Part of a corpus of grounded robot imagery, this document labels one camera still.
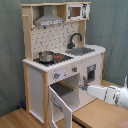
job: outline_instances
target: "white cabinet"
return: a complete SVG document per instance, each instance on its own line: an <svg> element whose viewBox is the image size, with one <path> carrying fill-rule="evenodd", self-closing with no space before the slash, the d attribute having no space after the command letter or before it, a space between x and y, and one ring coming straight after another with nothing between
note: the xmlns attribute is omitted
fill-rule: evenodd
<svg viewBox="0 0 128 128"><path fill-rule="evenodd" d="M102 65L102 54L93 56L82 61L80 73L80 85L99 85ZM80 107L93 101L95 98L86 91L79 89Z"/></svg>

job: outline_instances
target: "toy kitchen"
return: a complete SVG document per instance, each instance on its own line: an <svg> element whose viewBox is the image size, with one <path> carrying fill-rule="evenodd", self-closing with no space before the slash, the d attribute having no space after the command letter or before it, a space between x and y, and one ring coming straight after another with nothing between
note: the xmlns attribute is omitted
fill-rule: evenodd
<svg viewBox="0 0 128 128"><path fill-rule="evenodd" d="M94 97L86 85L102 79L105 48L85 43L91 2L22 4L26 110L44 124L57 128L65 118Z"/></svg>

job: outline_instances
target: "patterned backsplash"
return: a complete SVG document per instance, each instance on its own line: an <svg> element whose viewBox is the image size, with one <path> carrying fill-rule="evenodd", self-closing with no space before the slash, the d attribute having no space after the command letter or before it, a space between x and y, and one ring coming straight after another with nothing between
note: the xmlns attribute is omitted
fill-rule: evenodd
<svg viewBox="0 0 128 128"><path fill-rule="evenodd" d="M50 25L46 27L35 27L31 31L33 57L43 50L55 51L66 50L73 33L78 33L79 22ZM73 38L73 43L78 46L78 36Z"/></svg>

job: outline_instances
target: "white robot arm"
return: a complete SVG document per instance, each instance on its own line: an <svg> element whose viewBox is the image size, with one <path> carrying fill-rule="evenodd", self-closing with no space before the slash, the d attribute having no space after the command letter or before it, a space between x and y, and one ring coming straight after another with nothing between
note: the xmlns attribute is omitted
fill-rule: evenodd
<svg viewBox="0 0 128 128"><path fill-rule="evenodd" d="M81 86L83 90L91 96L104 100L108 104L117 105L128 109L128 81L127 76L125 78L124 87L117 86L104 87L100 85Z"/></svg>

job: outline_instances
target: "cabinet door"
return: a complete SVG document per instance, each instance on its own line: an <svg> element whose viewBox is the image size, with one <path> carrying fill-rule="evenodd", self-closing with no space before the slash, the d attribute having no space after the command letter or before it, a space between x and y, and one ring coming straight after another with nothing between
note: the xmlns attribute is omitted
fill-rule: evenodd
<svg viewBox="0 0 128 128"><path fill-rule="evenodd" d="M54 116L53 106L58 107L65 117L65 128L72 128L72 110L65 104L65 102L57 95L57 93L49 86L49 106L50 106L50 127L58 128Z"/></svg>

